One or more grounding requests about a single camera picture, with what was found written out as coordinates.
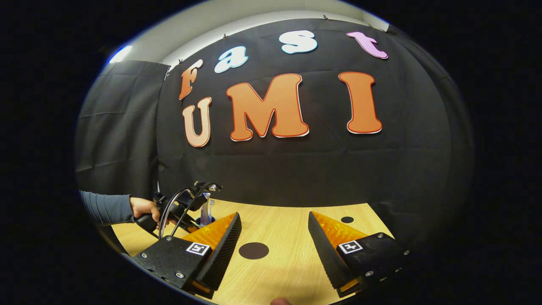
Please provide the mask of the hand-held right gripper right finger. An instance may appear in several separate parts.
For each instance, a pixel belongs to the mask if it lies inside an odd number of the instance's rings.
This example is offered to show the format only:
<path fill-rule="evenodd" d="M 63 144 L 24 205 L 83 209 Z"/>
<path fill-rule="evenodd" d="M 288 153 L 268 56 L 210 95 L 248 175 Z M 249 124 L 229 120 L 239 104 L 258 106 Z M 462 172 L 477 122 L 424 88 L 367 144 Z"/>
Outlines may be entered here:
<path fill-rule="evenodd" d="M 405 269 L 410 250 L 384 232 L 363 233 L 316 211 L 308 230 L 339 297 L 372 289 Z"/>

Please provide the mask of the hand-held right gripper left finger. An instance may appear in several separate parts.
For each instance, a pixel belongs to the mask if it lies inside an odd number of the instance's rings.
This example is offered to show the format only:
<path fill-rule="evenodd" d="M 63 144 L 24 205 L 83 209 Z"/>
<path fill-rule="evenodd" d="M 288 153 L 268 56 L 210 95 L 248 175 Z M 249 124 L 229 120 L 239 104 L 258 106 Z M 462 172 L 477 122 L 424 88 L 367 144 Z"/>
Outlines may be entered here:
<path fill-rule="evenodd" d="M 241 231 L 241 217 L 232 213 L 184 237 L 161 238 L 133 260 L 170 285 L 211 299 L 221 285 Z"/>

